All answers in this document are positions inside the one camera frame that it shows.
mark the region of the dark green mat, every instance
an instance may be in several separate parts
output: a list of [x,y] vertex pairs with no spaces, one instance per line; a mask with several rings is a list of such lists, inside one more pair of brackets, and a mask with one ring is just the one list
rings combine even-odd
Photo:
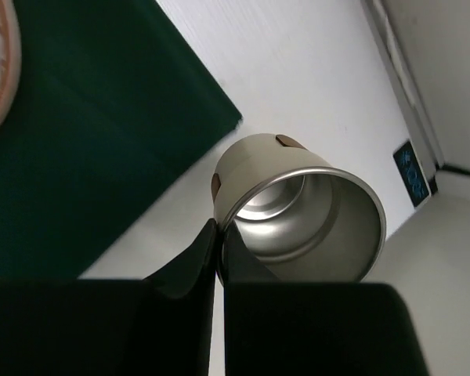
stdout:
[[15,5],[23,68],[0,128],[0,276],[76,277],[240,114],[151,0]]

